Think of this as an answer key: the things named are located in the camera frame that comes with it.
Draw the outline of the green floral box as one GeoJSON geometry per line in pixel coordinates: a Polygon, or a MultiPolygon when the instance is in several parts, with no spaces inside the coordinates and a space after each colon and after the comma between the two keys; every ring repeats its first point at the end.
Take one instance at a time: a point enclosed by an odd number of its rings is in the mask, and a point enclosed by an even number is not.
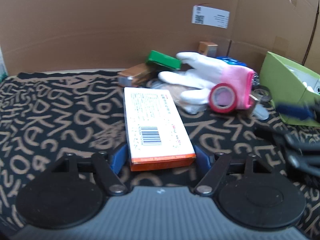
{"type": "Polygon", "coordinates": [[[147,59],[147,64],[157,64],[159,66],[167,67],[173,70],[180,70],[181,62],[175,57],[160,53],[159,51],[150,51],[147,59]]]}

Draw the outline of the green cardboard storage box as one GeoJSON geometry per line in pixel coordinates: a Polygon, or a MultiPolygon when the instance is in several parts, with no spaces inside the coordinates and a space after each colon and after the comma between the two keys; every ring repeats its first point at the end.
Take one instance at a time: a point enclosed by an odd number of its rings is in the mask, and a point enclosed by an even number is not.
{"type": "Polygon", "coordinates": [[[270,90],[274,107],[303,107],[319,100],[319,74],[275,53],[266,54],[259,78],[260,84],[270,90]]]}

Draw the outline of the steel wool scrubber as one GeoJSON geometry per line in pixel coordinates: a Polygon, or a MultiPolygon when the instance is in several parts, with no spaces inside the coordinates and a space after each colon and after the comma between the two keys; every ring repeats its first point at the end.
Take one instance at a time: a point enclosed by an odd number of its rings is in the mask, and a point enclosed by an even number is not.
{"type": "Polygon", "coordinates": [[[252,90],[255,90],[260,85],[259,74],[254,72],[252,79],[252,90]]]}

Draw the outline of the small tan upright box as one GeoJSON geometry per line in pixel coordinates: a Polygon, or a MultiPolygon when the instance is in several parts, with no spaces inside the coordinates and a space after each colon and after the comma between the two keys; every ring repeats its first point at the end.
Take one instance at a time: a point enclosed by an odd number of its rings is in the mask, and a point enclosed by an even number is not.
{"type": "Polygon", "coordinates": [[[216,57],[218,45],[214,42],[201,41],[198,46],[198,53],[207,57],[216,57]]]}

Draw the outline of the black tape roll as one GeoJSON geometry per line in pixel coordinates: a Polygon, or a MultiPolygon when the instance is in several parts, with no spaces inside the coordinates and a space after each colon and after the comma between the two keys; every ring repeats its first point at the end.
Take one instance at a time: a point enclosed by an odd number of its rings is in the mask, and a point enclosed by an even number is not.
{"type": "Polygon", "coordinates": [[[263,103],[268,103],[272,100],[272,95],[270,90],[265,86],[255,86],[253,92],[260,96],[260,101],[263,103]]]}

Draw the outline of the white shipping label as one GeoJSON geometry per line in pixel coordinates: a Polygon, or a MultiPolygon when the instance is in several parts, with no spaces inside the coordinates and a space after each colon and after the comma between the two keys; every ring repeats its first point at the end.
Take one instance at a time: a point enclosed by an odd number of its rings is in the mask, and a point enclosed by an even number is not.
{"type": "Polygon", "coordinates": [[[227,29],[229,22],[229,11],[205,7],[201,5],[193,6],[191,22],[193,24],[207,25],[227,29]]]}

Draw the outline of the white pink work glove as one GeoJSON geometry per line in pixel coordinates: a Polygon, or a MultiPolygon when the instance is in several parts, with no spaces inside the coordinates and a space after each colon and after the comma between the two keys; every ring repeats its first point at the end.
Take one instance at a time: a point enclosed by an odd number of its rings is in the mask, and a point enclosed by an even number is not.
{"type": "Polygon", "coordinates": [[[235,90],[238,100],[236,109],[244,110],[251,106],[249,95],[254,75],[254,70],[251,68],[228,64],[220,59],[195,52],[180,52],[176,57],[191,68],[176,73],[163,71],[158,74],[158,78],[164,83],[191,87],[191,90],[180,94],[182,101],[195,105],[208,103],[212,88],[227,83],[235,90]]]}

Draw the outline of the white orange medicine box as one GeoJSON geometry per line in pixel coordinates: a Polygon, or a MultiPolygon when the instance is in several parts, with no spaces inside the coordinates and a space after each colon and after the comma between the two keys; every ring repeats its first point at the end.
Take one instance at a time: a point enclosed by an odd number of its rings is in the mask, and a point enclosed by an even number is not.
{"type": "Polygon", "coordinates": [[[124,114],[133,172],[191,165],[196,153],[166,89],[126,87],[124,114]]]}

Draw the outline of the blue plastic cube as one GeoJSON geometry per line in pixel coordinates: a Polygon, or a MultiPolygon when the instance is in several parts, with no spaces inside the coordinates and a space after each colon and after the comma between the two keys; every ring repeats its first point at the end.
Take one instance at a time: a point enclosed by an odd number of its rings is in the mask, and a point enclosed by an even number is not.
{"type": "Polygon", "coordinates": [[[241,62],[241,61],[238,61],[232,57],[227,57],[227,56],[218,56],[217,59],[220,59],[222,61],[224,61],[225,63],[227,64],[230,64],[230,65],[237,65],[237,66],[247,66],[247,64],[241,62]]]}

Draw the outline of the large brown cardboard box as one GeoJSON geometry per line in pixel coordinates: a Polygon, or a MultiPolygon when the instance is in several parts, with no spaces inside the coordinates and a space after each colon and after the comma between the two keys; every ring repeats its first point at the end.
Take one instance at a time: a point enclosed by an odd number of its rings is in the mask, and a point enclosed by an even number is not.
{"type": "Polygon", "coordinates": [[[269,51],[304,63],[318,20],[319,0],[1,0],[1,49],[10,75],[129,68],[201,41],[259,70],[269,51]],[[229,11],[228,28],[193,24],[195,5],[229,11]]]}

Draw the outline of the red tape roll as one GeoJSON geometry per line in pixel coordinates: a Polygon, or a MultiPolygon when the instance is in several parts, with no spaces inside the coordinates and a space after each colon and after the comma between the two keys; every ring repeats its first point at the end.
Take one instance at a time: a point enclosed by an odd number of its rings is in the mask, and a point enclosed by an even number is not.
{"type": "Polygon", "coordinates": [[[208,102],[212,111],[224,114],[235,110],[238,98],[231,85],[220,83],[210,91],[208,102]]]}

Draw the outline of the brown gold box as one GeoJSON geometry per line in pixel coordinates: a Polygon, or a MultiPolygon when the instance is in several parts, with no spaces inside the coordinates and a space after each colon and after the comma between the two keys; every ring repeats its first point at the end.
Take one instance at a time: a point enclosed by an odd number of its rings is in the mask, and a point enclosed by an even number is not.
{"type": "Polygon", "coordinates": [[[156,66],[141,63],[118,73],[118,85],[121,87],[138,87],[150,80],[156,72],[156,66]]]}

